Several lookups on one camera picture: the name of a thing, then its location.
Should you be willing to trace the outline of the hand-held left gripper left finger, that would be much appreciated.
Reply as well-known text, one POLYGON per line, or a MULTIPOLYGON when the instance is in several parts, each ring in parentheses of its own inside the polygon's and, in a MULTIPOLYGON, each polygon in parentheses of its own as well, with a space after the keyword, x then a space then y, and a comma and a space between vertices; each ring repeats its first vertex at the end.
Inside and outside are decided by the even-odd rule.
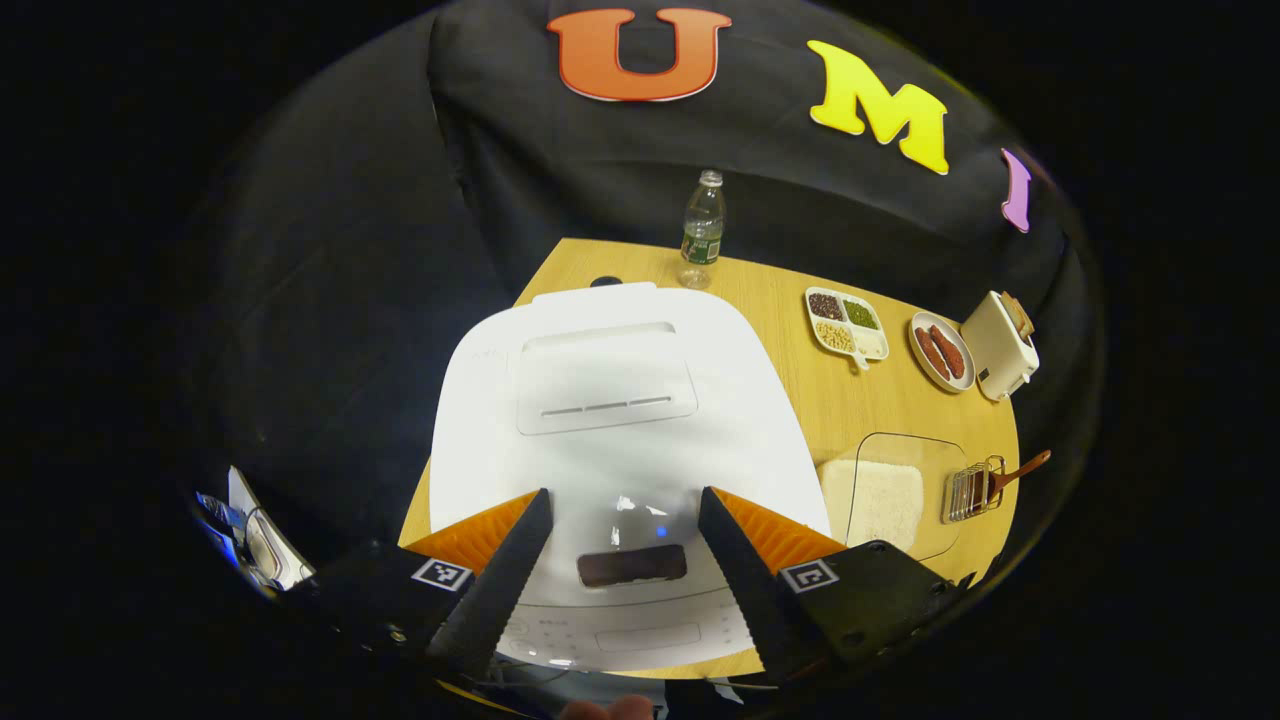
POLYGON ((545 488, 408 548, 370 541, 291 589, 291 609, 372 653, 479 679, 554 527, 545 488))

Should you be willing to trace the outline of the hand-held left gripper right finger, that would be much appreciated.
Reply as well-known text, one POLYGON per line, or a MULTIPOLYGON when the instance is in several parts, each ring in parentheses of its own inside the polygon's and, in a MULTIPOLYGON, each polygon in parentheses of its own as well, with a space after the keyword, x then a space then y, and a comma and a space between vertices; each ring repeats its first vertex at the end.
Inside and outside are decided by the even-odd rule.
POLYGON ((718 487, 703 489, 698 528, 774 684, 879 667, 933 634, 966 593, 886 541, 847 547, 718 487))

